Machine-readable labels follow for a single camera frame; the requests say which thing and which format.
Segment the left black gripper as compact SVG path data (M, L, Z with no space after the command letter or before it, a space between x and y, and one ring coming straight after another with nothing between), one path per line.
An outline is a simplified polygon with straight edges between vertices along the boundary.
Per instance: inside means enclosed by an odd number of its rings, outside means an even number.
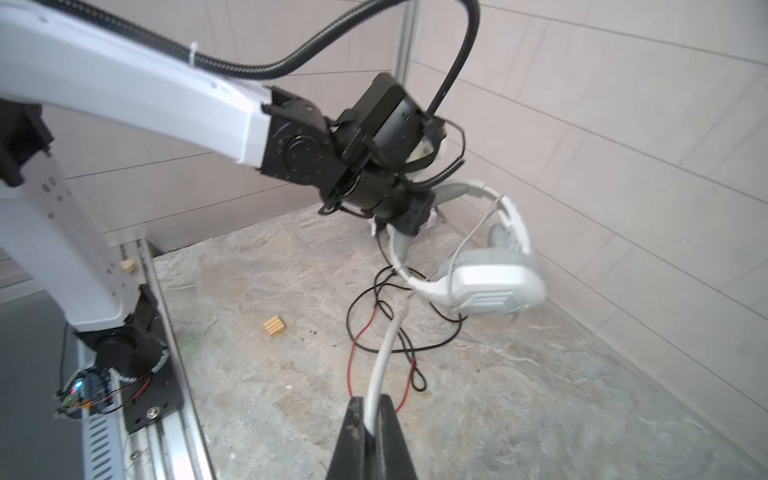
M378 74L362 97L333 123L337 158L346 168L321 198L322 215L359 209L407 236L416 235L435 201L433 187L406 177L436 159L445 120L429 116L396 79Z

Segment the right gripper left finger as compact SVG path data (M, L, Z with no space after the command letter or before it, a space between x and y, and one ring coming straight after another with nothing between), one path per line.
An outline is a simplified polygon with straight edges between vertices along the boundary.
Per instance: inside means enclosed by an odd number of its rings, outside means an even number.
M364 400L353 397L346 408L326 480L363 480L366 463Z

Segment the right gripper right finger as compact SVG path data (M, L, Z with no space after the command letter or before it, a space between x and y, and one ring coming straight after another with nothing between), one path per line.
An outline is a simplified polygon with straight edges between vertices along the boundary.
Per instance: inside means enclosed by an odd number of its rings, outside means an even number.
M417 473L389 395L381 395L375 433L374 478L417 480Z

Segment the white grey headphones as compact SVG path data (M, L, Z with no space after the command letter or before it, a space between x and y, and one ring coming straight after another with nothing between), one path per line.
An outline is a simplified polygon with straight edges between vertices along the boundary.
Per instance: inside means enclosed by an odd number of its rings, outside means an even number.
M488 246L467 250L464 238L428 280L421 280L403 264L411 236L392 232L389 250L393 269L426 301L462 315L506 315L537 306L546 299L546 285L534 258L527 226L509 197L478 180L448 181L434 189L441 205L464 195L486 198L491 206L482 217L498 222L488 231Z

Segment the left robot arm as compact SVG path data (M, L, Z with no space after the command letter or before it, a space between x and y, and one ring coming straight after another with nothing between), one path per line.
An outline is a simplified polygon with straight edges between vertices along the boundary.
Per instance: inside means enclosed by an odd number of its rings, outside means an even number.
M136 432L181 402L150 288L120 266L72 198L51 152L46 105L216 152L318 190L321 213L376 218L416 234L436 203L409 174L443 123L389 74L336 119L273 80L389 8L367 1L286 58L242 65L198 53L83 1L1 5L1 246L58 304L93 366L58 389L58 417L120 413Z

